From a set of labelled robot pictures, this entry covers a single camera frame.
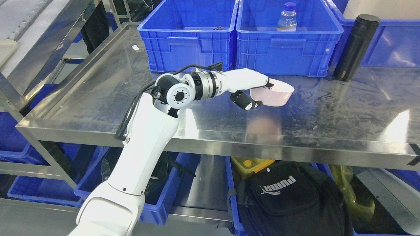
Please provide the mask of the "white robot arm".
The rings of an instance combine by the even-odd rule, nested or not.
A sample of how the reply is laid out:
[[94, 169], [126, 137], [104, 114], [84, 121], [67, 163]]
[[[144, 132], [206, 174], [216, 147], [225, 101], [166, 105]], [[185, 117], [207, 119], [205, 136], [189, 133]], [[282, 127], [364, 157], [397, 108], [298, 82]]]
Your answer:
[[141, 217], [153, 170], [179, 126], [178, 111], [220, 92], [222, 62], [188, 65], [140, 90], [115, 138], [123, 142], [109, 178], [87, 197], [71, 236], [130, 236]]

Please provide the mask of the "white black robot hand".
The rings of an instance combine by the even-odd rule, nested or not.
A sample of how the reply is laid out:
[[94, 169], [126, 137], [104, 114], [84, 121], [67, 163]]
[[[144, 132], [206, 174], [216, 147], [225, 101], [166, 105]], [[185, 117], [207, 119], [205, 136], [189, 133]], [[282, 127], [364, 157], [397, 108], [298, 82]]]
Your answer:
[[255, 109], [262, 105], [262, 101], [252, 101], [243, 93], [243, 90], [266, 87], [272, 89], [274, 86], [268, 76], [252, 69], [234, 69], [223, 73], [216, 73], [215, 95], [219, 96], [224, 92], [231, 93], [231, 100], [238, 107], [245, 110]]

